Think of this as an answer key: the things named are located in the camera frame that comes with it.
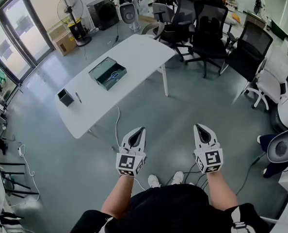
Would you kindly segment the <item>person's left forearm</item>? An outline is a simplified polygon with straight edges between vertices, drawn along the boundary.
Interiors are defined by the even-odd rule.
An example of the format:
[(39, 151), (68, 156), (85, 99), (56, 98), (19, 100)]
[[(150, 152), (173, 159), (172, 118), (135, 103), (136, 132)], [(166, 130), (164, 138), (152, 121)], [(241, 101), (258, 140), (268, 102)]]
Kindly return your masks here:
[(102, 205), (101, 212), (116, 219), (121, 218), (130, 205), (134, 178), (120, 176), (116, 185)]

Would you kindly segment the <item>brown cardboard box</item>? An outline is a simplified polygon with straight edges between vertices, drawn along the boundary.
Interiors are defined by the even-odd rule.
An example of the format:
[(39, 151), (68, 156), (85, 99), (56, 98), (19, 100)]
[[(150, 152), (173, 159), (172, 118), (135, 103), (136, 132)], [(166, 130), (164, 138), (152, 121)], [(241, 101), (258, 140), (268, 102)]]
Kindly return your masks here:
[(70, 32), (65, 32), (55, 39), (52, 40), (52, 43), (56, 50), (58, 50), (62, 56), (68, 55), (74, 48), (78, 45)]

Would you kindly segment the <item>person's left white shoe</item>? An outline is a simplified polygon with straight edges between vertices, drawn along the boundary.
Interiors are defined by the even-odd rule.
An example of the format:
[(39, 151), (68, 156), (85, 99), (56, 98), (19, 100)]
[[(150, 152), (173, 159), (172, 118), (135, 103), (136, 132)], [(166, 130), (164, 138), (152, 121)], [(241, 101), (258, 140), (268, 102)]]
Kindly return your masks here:
[(161, 184), (159, 183), (158, 178), (155, 175), (153, 175), (153, 174), (149, 175), (148, 184), (149, 184), (150, 188), (161, 187)]

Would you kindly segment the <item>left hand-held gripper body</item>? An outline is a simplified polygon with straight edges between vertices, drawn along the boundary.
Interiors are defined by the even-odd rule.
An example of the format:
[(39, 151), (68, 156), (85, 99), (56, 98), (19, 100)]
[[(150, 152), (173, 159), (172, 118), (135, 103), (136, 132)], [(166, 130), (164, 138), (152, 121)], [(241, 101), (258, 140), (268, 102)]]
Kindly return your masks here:
[(119, 148), (116, 156), (116, 170), (120, 175), (136, 177), (146, 159), (145, 146), (136, 148)]

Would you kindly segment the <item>large black case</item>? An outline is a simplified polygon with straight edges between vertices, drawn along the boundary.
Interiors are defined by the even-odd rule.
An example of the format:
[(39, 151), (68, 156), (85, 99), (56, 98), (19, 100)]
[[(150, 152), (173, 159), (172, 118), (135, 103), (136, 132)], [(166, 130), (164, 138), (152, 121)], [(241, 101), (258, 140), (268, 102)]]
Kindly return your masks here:
[(114, 0), (95, 0), (87, 4), (94, 26), (104, 31), (119, 22)]

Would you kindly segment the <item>dark green box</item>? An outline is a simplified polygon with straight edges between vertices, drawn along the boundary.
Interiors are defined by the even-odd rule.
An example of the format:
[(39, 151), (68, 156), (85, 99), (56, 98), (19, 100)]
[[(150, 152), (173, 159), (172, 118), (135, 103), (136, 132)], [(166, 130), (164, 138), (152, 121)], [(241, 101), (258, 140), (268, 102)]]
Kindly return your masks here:
[[(103, 83), (115, 71), (117, 71), (119, 75), (113, 80)], [(107, 57), (92, 68), (88, 73), (92, 80), (94, 80), (98, 85), (102, 86), (105, 90), (109, 91), (123, 76), (126, 75), (127, 69), (117, 63), (114, 59)]]

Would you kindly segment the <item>black padded office chair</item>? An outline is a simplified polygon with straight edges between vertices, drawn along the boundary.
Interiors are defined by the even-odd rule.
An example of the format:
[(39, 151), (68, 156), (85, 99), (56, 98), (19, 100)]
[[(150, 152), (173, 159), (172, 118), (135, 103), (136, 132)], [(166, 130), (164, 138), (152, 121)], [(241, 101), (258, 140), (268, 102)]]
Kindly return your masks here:
[(192, 33), (189, 48), (191, 54), (196, 53), (198, 58), (186, 60), (185, 63), (202, 61), (204, 64), (204, 75), (207, 76), (207, 63), (222, 68), (213, 59), (225, 59), (227, 47), (232, 47), (238, 40), (231, 32), (227, 32), (228, 38), (224, 44), (223, 27), (228, 15), (228, 8), (222, 0), (196, 0), (194, 2), (196, 14), (196, 25)]

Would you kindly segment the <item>person's right white shoe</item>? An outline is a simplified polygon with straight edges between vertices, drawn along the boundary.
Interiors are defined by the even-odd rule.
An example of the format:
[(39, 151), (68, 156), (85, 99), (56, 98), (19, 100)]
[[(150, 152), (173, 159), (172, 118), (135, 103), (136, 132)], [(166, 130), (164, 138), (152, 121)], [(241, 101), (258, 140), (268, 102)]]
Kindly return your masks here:
[(173, 176), (171, 185), (181, 184), (183, 182), (183, 180), (184, 180), (184, 173), (182, 171), (178, 171)]

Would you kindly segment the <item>grey office chair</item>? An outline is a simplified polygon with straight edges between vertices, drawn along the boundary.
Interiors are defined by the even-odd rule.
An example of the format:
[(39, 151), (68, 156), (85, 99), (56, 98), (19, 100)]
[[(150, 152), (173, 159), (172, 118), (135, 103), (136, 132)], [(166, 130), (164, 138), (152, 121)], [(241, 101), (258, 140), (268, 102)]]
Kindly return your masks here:
[(153, 9), (154, 19), (156, 19), (159, 22), (166, 23), (166, 24), (172, 23), (172, 19), (175, 15), (175, 12), (166, 4), (155, 2), (152, 4), (152, 9)]

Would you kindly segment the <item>white office chair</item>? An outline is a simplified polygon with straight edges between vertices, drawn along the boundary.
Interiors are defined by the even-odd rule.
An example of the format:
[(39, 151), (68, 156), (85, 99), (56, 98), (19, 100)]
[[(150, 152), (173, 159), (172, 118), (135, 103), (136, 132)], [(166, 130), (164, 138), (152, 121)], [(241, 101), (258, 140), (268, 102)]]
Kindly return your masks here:
[(274, 46), (269, 57), (266, 59), (263, 69), (256, 75), (257, 89), (247, 88), (248, 92), (258, 95), (256, 102), (252, 105), (255, 109), (260, 101), (269, 110), (268, 97), (278, 104), (280, 99), (288, 96), (288, 56), (279, 46)]

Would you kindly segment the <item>glass door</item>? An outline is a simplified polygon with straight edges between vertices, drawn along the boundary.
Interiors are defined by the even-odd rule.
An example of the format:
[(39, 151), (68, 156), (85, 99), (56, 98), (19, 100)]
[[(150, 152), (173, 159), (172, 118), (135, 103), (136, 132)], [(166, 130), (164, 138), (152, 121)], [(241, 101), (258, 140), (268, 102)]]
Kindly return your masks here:
[(0, 0), (0, 68), (22, 83), (54, 50), (47, 30), (58, 0)]

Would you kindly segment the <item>black metal rack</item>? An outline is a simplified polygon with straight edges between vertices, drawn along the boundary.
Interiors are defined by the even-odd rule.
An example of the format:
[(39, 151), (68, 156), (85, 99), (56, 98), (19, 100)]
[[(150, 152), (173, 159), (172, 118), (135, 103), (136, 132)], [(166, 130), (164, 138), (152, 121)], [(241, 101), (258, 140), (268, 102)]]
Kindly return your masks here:
[(26, 164), (0, 162), (0, 175), (6, 195), (24, 199), (27, 195), (39, 196), (39, 191), (34, 191), (27, 184), (22, 183), (25, 177)]

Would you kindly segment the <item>black standing fan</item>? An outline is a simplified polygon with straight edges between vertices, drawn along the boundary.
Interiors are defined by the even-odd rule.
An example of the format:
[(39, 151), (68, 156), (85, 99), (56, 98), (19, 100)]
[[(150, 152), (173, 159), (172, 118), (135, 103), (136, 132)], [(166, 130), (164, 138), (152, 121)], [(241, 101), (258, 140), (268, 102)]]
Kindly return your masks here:
[[(76, 23), (79, 19), (81, 19), (82, 23), (83, 9), (84, 7), (81, 0), (60, 0), (57, 5), (57, 15), (60, 21), (68, 27), (69, 24)], [(83, 28), (86, 31), (86, 36), (75, 40), (79, 47), (84, 47), (92, 40), (88, 35), (88, 30), (84, 26)]]

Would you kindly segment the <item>person's right forearm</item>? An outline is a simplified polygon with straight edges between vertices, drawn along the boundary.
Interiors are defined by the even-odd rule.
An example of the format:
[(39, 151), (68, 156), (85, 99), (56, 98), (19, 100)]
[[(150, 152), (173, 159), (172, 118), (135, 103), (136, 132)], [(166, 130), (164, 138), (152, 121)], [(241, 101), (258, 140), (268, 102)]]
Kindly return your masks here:
[(239, 205), (235, 193), (224, 180), (221, 172), (207, 173), (207, 180), (211, 205), (214, 208), (225, 211)]

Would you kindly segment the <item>blue-handled scissors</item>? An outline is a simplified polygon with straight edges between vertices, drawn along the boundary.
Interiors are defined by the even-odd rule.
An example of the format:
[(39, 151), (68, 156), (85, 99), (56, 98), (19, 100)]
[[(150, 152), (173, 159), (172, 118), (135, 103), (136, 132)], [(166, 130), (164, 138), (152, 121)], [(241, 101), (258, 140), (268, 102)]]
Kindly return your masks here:
[(107, 82), (113, 80), (113, 79), (116, 78), (118, 75), (119, 75), (119, 73), (118, 73), (117, 71), (113, 72), (113, 73), (110, 75), (110, 77), (109, 77), (107, 80), (105, 80), (103, 83), (107, 83)]

